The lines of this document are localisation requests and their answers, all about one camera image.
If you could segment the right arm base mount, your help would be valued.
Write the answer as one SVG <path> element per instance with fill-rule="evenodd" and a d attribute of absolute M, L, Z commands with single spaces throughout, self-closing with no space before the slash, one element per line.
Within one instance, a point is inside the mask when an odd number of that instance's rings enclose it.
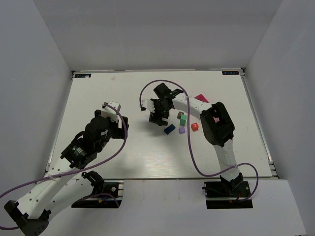
<path fill-rule="evenodd" d="M 205 192 L 207 209 L 253 208 L 250 198 L 251 192 L 247 181 L 243 181 L 231 193 L 224 190 L 220 181 L 204 182 L 202 190 Z"/>

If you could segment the dark blue wood block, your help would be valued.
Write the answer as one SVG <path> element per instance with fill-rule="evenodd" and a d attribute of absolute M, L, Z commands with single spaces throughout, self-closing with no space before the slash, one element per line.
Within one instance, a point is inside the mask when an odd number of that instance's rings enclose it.
<path fill-rule="evenodd" d="M 175 127 L 173 124 L 171 124 L 171 125 L 169 125 L 168 127 L 166 127 L 166 128 L 164 129 L 164 132 L 165 132 L 166 135 L 169 135 L 172 131 L 175 130 L 175 128 L 176 128 L 176 127 Z"/>

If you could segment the small lilac wood block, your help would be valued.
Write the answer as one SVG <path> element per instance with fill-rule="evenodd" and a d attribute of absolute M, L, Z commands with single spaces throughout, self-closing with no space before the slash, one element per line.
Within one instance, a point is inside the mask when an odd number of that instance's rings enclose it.
<path fill-rule="evenodd" d="M 179 127 L 179 133 L 184 134 L 186 132 L 184 127 Z"/>

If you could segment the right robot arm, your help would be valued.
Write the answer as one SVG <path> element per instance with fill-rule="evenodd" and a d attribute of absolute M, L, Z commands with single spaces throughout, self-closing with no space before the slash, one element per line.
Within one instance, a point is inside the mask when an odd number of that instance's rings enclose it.
<path fill-rule="evenodd" d="M 165 83 L 154 88 L 157 99 L 144 99 L 141 109 L 150 111 L 149 122 L 167 126 L 169 111 L 179 110 L 200 119 L 204 137 L 215 148 L 220 165 L 221 187 L 224 193 L 232 195 L 243 182 L 243 175 L 237 167 L 233 150 L 235 126 L 223 103 L 205 103 L 193 97 L 180 95 L 181 89 L 171 90 Z"/>

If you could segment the green hospital wood block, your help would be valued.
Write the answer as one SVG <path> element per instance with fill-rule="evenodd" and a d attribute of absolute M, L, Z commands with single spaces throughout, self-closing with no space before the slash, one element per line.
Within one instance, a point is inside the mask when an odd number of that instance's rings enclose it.
<path fill-rule="evenodd" d="M 186 115 L 181 115 L 181 117 L 180 117 L 180 125 L 181 126 L 185 126 L 186 122 L 187 122 L 187 116 Z"/>

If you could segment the brown window wood block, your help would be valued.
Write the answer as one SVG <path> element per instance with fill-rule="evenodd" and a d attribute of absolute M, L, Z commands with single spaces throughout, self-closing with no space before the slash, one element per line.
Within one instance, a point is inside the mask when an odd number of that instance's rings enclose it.
<path fill-rule="evenodd" d="M 184 115 L 183 112 L 178 112 L 177 119 L 181 119 L 181 116 Z"/>

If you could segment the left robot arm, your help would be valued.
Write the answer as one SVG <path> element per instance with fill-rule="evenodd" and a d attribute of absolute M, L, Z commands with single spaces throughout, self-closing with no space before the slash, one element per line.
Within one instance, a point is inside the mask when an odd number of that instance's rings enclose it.
<path fill-rule="evenodd" d="M 4 209 L 26 236 L 38 236 L 63 209 L 77 200 L 102 196 L 104 179 L 90 165 L 111 139 L 126 141 L 128 118 L 118 110 L 96 110 L 94 118 L 62 151 L 60 159 L 33 188 Z"/>

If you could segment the pink plastic box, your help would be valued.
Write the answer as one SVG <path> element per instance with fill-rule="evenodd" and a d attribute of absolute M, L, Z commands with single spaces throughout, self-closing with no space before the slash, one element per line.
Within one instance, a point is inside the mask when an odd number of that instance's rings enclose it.
<path fill-rule="evenodd" d="M 194 98 L 201 101 L 201 102 L 209 103 L 209 101 L 202 94 L 199 94 L 199 95 L 195 96 Z"/>

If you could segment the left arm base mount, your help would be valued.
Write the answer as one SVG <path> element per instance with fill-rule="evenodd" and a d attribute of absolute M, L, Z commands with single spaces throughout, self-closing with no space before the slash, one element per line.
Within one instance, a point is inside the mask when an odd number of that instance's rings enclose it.
<path fill-rule="evenodd" d="M 72 208 L 119 208 L 123 199 L 123 182 L 105 180 L 95 171 L 83 172 L 81 177 L 92 187 L 88 197 L 74 202 Z"/>

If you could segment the red orange wood cube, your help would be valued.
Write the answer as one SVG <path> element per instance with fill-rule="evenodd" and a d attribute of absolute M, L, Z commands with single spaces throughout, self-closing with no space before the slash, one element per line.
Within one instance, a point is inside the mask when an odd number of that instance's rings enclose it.
<path fill-rule="evenodd" d="M 197 122 L 191 124 L 192 131 L 197 131 L 199 129 L 199 125 Z"/>

